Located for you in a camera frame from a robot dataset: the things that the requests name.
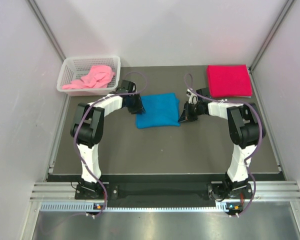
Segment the blue t shirt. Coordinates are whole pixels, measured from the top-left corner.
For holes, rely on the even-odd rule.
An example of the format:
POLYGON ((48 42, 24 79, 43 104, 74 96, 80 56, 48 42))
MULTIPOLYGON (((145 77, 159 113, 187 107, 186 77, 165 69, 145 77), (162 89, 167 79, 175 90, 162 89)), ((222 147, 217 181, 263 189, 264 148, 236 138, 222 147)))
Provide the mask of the blue t shirt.
POLYGON ((138 129, 180 126, 180 100, 175 93, 145 95, 141 100, 145 113, 136 115, 138 129))

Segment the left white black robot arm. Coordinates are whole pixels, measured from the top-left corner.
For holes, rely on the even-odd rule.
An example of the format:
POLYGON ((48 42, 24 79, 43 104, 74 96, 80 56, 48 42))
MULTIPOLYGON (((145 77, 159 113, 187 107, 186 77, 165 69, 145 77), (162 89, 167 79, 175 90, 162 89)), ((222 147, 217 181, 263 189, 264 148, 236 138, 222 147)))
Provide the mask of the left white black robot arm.
POLYGON ((105 194, 106 188, 100 180, 99 143, 104 133, 105 117, 122 108, 127 108, 132 115, 146 112, 132 81, 123 80, 115 91, 95 102, 78 104, 70 130, 82 165, 76 200, 95 200, 105 194))

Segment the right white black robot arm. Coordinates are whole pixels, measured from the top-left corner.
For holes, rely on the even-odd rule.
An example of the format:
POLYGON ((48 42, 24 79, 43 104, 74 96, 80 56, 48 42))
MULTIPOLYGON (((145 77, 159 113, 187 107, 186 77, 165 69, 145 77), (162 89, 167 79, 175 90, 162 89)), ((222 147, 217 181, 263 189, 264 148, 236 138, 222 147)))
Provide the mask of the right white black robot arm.
POLYGON ((254 103, 212 99, 204 96, 207 90, 207 88, 197 91, 187 89, 188 100, 183 106, 178 122, 194 122, 201 115, 227 120, 229 136, 233 143, 230 166, 222 185, 212 186, 209 190, 210 197, 221 202, 226 198, 235 198, 248 187, 252 155, 266 132, 254 103))

